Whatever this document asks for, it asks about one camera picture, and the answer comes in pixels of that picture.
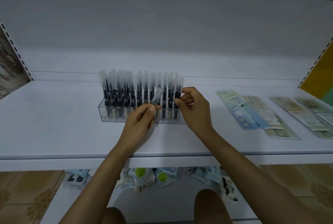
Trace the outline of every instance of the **hand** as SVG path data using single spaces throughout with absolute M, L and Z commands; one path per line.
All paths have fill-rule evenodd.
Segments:
M 195 87 L 184 87 L 183 92 L 185 94 L 174 102 L 181 110 L 187 126 L 202 139 L 208 133 L 214 132 L 209 102 Z
M 129 113 L 123 132 L 119 138 L 117 146 L 126 152 L 128 156 L 136 151 L 142 138 L 154 124 L 155 111 L 162 106 L 153 104 L 143 104 Z

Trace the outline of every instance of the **pen display stand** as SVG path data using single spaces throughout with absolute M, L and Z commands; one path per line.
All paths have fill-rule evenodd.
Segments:
M 132 108 L 105 106 L 105 99 L 98 106 L 103 122 L 126 122 L 127 116 L 134 111 Z M 186 124 L 180 109 L 161 109 L 155 112 L 155 123 Z

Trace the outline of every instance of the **person's right arm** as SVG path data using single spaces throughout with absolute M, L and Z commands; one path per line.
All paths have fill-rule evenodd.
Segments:
M 313 213 L 284 187 L 225 141 L 213 128 L 209 102 L 194 87 L 175 103 L 186 124 L 226 170 L 262 223 L 319 224 Z

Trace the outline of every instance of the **person's left arm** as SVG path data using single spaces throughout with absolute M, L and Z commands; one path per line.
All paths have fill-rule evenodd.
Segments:
M 155 106 L 143 104 L 132 111 L 116 146 L 106 156 L 88 185 L 59 224 L 100 224 L 120 172 L 154 123 Z

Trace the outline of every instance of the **person's leg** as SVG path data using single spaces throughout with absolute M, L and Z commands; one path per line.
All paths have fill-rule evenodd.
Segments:
M 101 224 L 126 224 L 126 220 L 118 208 L 108 207 Z
M 232 224 L 222 199 L 210 189 L 198 192 L 194 202 L 195 224 Z

